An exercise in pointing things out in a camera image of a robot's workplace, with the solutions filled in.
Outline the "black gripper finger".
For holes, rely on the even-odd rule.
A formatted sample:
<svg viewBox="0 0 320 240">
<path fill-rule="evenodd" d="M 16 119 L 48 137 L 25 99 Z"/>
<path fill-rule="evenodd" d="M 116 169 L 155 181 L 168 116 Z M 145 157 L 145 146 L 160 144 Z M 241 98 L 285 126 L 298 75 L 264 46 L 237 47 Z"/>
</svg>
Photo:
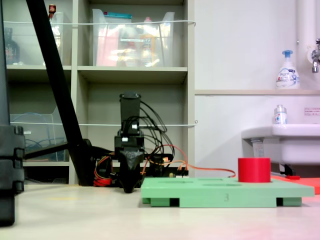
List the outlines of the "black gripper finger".
<svg viewBox="0 0 320 240">
<path fill-rule="evenodd" d="M 132 158 L 131 158 L 131 185 L 132 190 L 135 189 L 137 185 L 140 184 L 140 181 L 142 179 L 142 175 L 140 172 L 140 163 L 144 161 L 145 154 L 143 151 L 135 151 L 132 152 Z"/>
<path fill-rule="evenodd" d="M 126 150 L 119 151 L 119 162 L 120 162 L 120 183 L 126 194 L 130 194 L 134 189 L 134 182 L 132 180 L 134 173 L 134 159 L 132 152 Z"/>
</svg>

